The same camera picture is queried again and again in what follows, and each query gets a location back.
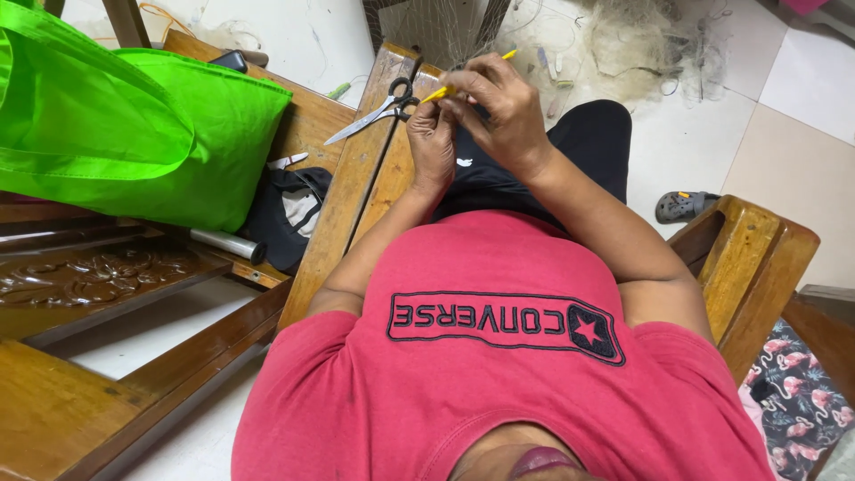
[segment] black cloth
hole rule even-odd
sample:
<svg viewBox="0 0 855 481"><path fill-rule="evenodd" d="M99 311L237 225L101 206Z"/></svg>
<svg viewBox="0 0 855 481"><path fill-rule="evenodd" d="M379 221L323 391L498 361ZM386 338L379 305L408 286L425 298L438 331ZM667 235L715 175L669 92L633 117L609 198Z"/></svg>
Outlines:
<svg viewBox="0 0 855 481"><path fill-rule="evenodd" d="M487 118L486 110L475 107ZM549 141L603 189L627 203L629 139L632 119L623 105L595 100L577 105L547 132ZM468 211L502 209L548 222L561 223L507 169L490 158L465 128L457 127L457 158L472 160L457 166L454 182L439 202L432 222Z"/></svg>
<svg viewBox="0 0 855 481"><path fill-rule="evenodd" d="M277 169L269 173L268 181L259 184L245 225L252 241L267 243L266 259L277 270L290 275L297 273L299 261L309 244L309 238L298 231L321 210L332 179L333 176L323 167L294 171ZM305 188L311 189L317 205L302 221L291 225L282 204L282 193Z"/></svg>

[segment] right hand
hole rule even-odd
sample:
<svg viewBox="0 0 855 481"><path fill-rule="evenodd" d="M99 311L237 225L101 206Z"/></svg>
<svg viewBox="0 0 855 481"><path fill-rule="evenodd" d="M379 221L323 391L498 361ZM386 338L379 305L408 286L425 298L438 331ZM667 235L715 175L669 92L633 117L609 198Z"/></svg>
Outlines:
<svg viewBox="0 0 855 481"><path fill-rule="evenodd" d="M553 147L546 137L540 95L508 61L497 53L479 56L467 62L464 70L444 73L440 80L467 93L490 113L484 120L460 98L439 101L487 155L523 183L543 170Z"/></svg>

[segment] hand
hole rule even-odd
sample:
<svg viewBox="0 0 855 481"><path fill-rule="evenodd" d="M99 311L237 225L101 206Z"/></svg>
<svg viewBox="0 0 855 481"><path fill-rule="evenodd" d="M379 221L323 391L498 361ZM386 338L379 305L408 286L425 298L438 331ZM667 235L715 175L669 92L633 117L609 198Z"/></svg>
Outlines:
<svg viewBox="0 0 855 481"><path fill-rule="evenodd" d="M457 121L436 102L419 104L407 121L407 137L416 172L412 187L439 197L454 180Z"/></svg>
<svg viewBox="0 0 855 481"><path fill-rule="evenodd" d="M523 183L543 170L552 145L543 126L540 96L510 63L492 53L476 57L464 70L445 73L440 79L446 86L454 86L458 95L469 95L469 102L444 98L439 105L454 113L487 155ZM490 113L488 120L469 105L472 98Z"/></svg>

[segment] yellow netting needle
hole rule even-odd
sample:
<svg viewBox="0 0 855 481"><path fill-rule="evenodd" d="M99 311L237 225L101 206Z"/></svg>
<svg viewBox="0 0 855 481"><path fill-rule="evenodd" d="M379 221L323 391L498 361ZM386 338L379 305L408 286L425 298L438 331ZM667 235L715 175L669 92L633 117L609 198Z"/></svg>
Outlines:
<svg viewBox="0 0 855 481"><path fill-rule="evenodd" d="M516 55L516 49L511 50L508 53L502 55L502 58L504 60L508 60L509 58L513 57L514 55ZM443 98L446 95L454 95L455 93L457 93L457 89L455 89L453 86L444 86L444 87L440 88L438 91L428 95L424 100L422 100L422 103L424 104L428 100L439 100L440 98Z"/></svg>

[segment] lips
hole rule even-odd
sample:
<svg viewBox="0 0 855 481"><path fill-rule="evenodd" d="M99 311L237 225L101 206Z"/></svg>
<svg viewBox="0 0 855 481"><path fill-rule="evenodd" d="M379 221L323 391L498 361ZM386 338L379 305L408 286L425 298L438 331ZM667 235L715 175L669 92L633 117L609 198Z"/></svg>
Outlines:
<svg viewBox="0 0 855 481"><path fill-rule="evenodd" d="M555 448L538 446L531 448L522 455L513 469L510 470L508 481L514 481L530 472L550 469L556 466L579 467L566 454Z"/></svg>

